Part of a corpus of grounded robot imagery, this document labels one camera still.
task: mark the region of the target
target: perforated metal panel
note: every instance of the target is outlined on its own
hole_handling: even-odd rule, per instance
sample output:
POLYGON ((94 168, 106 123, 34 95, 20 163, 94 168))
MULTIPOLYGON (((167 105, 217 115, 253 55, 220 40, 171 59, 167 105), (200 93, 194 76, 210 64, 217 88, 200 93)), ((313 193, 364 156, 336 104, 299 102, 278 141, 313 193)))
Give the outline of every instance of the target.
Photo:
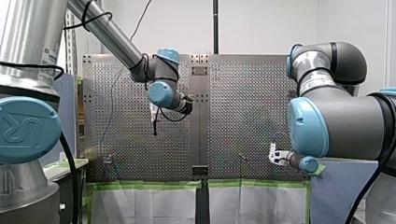
MULTIPOLYGON (((209 178, 304 177, 267 158, 274 133, 288 134, 287 94, 295 84, 286 76, 285 56, 182 55, 178 87, 194 96, 193 112, 182 122, 161 119, 158 136, 144 85, 133 83, 113 56, 84 60, 86 154, 96 158, 89 181, 191 179, 198 164, 209 165, 209 178)), ((281 136, 277 146, 290 149, 289 138, 281 136)))
POLYGON ((210 56, 208 162, 211 178, 302 177, 269 162, 271 138, 290 149, 285 56, 210 56))
MULTIPOLYGON (((144 84, 133 83, 113 56, 90 55, 84 62, 86 151, 96 158, 89 165, 89 181, 191 179, 189 118, 177 123, 159 118, 154 136, 144 84)), ((180 65, 182 92, 189 90, 189 71, 186 63, 180 65)))

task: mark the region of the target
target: logo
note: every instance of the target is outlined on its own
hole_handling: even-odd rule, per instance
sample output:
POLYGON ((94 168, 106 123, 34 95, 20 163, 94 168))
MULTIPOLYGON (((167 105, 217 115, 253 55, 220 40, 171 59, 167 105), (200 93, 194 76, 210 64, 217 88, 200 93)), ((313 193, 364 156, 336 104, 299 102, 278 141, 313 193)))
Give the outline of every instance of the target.
POLYGON ((0 126, 0 147, 40 147, 46 119, 7 113, 0 126))

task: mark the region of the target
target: white cloth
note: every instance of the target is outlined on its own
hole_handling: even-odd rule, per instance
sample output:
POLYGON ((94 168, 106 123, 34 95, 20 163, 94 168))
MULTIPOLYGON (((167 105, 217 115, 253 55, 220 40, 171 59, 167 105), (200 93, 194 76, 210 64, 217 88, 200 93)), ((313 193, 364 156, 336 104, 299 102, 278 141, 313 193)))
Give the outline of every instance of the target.
POLYGON ((211 224, 308 224, 307 189, 242 186, 209 190, 211 224))
POLYGON ((92 195, 92 224, 195 224, 196 189, 114 189, 92 195))

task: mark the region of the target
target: black cable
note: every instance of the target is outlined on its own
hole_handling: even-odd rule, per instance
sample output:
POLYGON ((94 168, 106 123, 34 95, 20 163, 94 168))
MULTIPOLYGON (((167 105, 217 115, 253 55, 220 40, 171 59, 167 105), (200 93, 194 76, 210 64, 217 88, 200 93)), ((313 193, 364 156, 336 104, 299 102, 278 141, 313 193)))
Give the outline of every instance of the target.
POLYGON ((103 159, 103 154, 102 154, 102 144, 103 144, 103 140, 105 139, 105 136, 106 136, 106 134, 107 134, 108 128, 109 128, 110 125, 111 125, 111 121, 113 120, 113 115, 114 115, 113 89, 114 89, 114 86, 116 85, 116 83, 119 81, 121 75, 122 75, 122 70, 120 70, 119 75, 117 76, 116 80, 113 82, 113 84, 111 84, 111 87, 110 87, 110 99, 111 99, 110 118, 108 119, 107 125, 106 125, 106 127, 105 127, 105 131, 104 131, 103 134, 102 134, 102 138, 101 138, 100 141, 99 141, 99 153, 100 153, 100 156, 102 157, 102 159, 103 159))
POLYGON ((165 113, 163 113, 163 109, 162 108, 160 108, 160 111, 161 111, 161 113, 163 114, 163 117, 164 118, 166 118, 167 120, 169 120, 169 121, 172 121, 172 122, 179 122, 179 121, 182 121, 184 118, 186 118, 187 116, 188 116, 188 114, 185 114, 183 117, 181 117, 180 119, 169 119, 166 115, 165 115, 165 113))
POLYGON ((66 155, 67 161, 69 162, 70 167, 70 175, 72 176, 72 185, 73 185, 73 224, 78 224, 78 208, 79 208, 79 200, 78 200, 78 172, 76 169, 76 165, 74 163, 73 153, 67 144, 67 140, 64 137, 64 132, 61 133, 61 144, 64 148, 64 154, 66 155))
POLYGON ((84 191, 84 175, 85 175, 85 167, 81 169, 81 186, 79 192, 79 223, 82 223, 82 192, 84 191))
POLYGON ((142 53, 142 57, 146 58, 146 63, 143 67, 143 73, 145 74, 145 90, 148 91, 148 83, 149 83, 149 55, 147 53, 142 53))
MULTIPOLYGON (((385 103, 387 103, 392 118, 393 118, 393 122, 394 124, 394 132, 396 132, 396 110, 395 110, 395 104, 392 102, 392 100, 390 100, 388 98, 388 96, 376 92, 376 93, 372 93, 370 94, 371 96, 375 96, 380 98, 381 100, 385 101, 385 103)), ((393 151, 396 148, 396 134, 393 135, 392 141, 388 147, 387 153, 385 155, 385 157, 378 162, 378 166, 376 167, 373 175, 370 177, 370 179, 367 181, 367 183, 364 185, 363 189, 361 190, 361 192, 359 193, 358 197, 356 198, 355 202, 352 205, 352 208, 349 211, 349 214, 347 216, 346 219, 346 224, 349 224, 352 221, 353 216, 355 215, 356 210, 358 209, 359 203, 361 202, 361 199, 364 197, 364 195, 366 194, 366 192, 369 190, 369 188, 374 184, 375 180, 379 177, 379 175, 381 174, 381 172, 383 171, 384 167, 387 166, 387 163, 390 159, 390 157, 393 154, 393 151)))
POLYGON ((157 121, 158 121, 158 114, 160 113, 160 108, 157 108, 157 113, 155 114, 155 119, 152 121, 152 128, 154 130, 154 136, 157 135, 157 121))
POLYGON ((136 35, 137 30, 139 29, 139 26, 140 26, 140 22, 142 22, 143 18, 145 17, 146 11, 148 10, 149 4, 151 3, 151 1, 152 0, 148 0, 148 3, 146 4, 145 10, 143 11, 143 14, 140 16, 139 22, 137 23, 136 28, 134 29, 134 33, 129 38, 130 40, 132 40, 134 38, 134 36, 136 35))
POLYGON ((72 26, 64 27, 64 30, 72 30, 72 29, 76 29, 76 28, 78 28, 80 26, 84 26, 85 27, 85 25, 87 25, 88 23, 96 21, 97 19, 99 19, 99 18, 101 18, 103 16, 106 16, 106 15, 108 15, 108 19, 111 21, 111 19, 113 18, 113 14, 111 12, 104 12, 104 13, 100 14, 99 16, 93 17, 92 19, 87 20, 85 22, 82 22, 82 23, 79 23, 79 24, 76 24, 76 25, 72 25, 72 26))
POLYGON ((106 15, 108 15, 108 20, 109 21, 111 21, 111 19, 113 19, 113 14, 111 12, 104 12, 104 13, 98 15, 98 16, 93 17, 90 20, 85 21, 86 17, 87 17, 88 9, 90 8, 90 5, 91 5, 91 3, 93 1, 94 0, 91 0, 85 5, 84 12, 82 13, 82 16, 81 16, 81 23, 76 24, 76 25, 66 26, 66 27, 64 27, 64 30, 72 30, 72 29, 76 29, 76 28, 78 28, 80 26, 83 26, 85 28, 85 30, 87 30, 89 32, 90 30, 88 30, 87 27, 86 27, 86 25, 88 23, 96 21, 97 19, 99 19, 99 18, 101 18, 103 16, 106 16, 106 15))
POLYGON ((58 78, 62 77, 64 75, 64 69, 60 66, 57 65, 51 65, 51 64, 34 64, 34 63, 6 63, 6 62, 0 62, 0 65, 7 66, 7 67, 19 67, 19 68, 49 68, 49 69, 55 69, 61 71, 61 73, 55 77, 54 80, 57 80, 58 78))

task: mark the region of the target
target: light blue joint cap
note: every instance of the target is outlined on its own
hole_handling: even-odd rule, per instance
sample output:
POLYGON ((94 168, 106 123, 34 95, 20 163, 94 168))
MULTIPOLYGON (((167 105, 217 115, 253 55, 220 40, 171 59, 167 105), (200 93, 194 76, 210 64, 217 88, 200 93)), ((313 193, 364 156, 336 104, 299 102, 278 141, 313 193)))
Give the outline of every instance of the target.
POLYGON ((307 156, 300 161, 299 167, 300 170, 312 174, 319 168, 319 163, 317 159, 307 156))
POLYGON ((386 95, 396 96, 396 87, 386 87, 380 91, 386 95))
POLYGON ((329 131, 318 107, 299 97, 289 104, 289 130, 293 150, 305 156, 325 157, 329 153, 329 131))
POLYGON ((62 125, 56 111, 43 101, 13 96, 0 99, 0 162, 34 161, 58 143, 62 125))
POLYGON ((148 98, 156 106, 169 107, 172 104, 174 92, 171 87, 163 81, 155 81, 149 86, 148 98))
POLYGON ((169 49, 169 48, 158 49, 157 55, 166 60, 171 61, 172 63, 179 62, 178 51, 175 49, 169 49))

